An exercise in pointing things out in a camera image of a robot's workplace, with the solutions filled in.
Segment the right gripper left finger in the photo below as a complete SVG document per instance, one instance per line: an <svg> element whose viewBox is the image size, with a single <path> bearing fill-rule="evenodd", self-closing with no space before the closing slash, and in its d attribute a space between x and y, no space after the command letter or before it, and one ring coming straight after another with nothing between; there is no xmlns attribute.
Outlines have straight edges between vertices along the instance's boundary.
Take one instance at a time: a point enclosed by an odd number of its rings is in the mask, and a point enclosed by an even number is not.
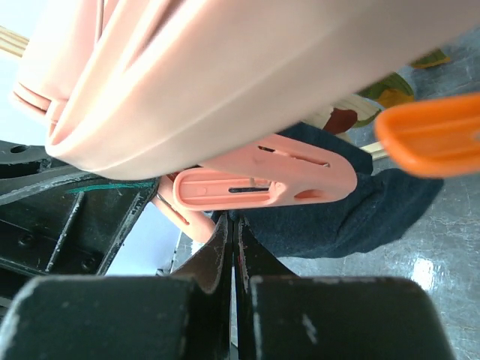
<svg viewBox="0 0 480 360"><path fill-rule="evenodd" d="M230 219L168 276L31 279L1 323L3 359L228 359Z"/></svg>

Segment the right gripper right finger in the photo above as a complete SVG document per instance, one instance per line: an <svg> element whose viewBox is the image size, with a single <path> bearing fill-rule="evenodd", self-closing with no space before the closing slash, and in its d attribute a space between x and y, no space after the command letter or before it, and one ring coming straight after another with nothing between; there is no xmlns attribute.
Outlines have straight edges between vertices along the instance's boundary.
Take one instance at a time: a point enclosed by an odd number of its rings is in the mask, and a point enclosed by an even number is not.
<svg viewBox="0 0 480 360"><path fill-rule="evenodd" d="M234 223L241 359L452 359L428 294L402 277L300 277Z"/></svg>

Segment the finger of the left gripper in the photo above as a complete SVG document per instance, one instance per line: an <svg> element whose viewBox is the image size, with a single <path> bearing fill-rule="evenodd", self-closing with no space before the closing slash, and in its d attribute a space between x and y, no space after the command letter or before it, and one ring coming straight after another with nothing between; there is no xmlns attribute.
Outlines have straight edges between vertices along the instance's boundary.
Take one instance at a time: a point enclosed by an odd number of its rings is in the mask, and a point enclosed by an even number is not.
<svg viewBox="0 0 480 360"><path fill-rule="evenodd" d="M1 142L1 267L26 276L107 272L158 189L117 181Z"/></svg>

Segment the pink clip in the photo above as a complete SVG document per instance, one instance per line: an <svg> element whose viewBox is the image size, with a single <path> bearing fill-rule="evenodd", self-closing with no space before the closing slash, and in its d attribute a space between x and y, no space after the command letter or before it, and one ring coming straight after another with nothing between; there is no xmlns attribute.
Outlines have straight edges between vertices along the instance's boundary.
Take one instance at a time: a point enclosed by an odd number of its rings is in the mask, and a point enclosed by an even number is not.
<svg viewBox="0 0 480 360"><path fill-rule="evenodd" d="M350 195L357 176L339 154L272 134L160 178L153 204L193 241L206 243L207 211L332 203Z"/></svg>

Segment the dark navy sock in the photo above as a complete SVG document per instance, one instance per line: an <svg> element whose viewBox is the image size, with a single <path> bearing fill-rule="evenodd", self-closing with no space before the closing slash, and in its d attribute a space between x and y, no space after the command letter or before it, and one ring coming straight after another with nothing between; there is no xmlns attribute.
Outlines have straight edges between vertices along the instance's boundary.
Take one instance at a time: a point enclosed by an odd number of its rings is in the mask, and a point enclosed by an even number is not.
<svg viewBox="0 0 480 360"><path fill-rule="evenodd" d="M255 238L276 257L341 258L373 251L400 239L443 189L442 179L417 178L401 169L375 173L370 154L309 124L298 123L280 135L343 156L358 184L337 202L229 213L244 217Z"/></svg>

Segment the pink round clip hanger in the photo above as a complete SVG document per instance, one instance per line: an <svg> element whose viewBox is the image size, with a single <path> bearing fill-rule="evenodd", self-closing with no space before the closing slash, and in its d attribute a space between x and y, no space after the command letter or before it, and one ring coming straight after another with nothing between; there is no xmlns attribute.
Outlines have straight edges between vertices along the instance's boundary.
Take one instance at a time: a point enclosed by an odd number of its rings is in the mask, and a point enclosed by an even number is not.
<svg viewBox="0 0 480 360"><path fill-rule="evenodd" d="M477 1L50 1L13 96L47 153L161 176L286 128L479 24Z"/></svg>

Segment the orange clip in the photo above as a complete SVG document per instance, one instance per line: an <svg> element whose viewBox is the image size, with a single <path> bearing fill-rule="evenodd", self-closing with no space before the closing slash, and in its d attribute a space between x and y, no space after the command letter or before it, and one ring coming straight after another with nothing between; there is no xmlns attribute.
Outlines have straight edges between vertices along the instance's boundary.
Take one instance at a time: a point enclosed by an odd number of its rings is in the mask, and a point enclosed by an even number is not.
<svg viewBox="0 0 480 360"><path fill-rule="evenodd" d="M479 171L479 93L392 107L380 113L374 131L388 156L415 176Z"/></svg>

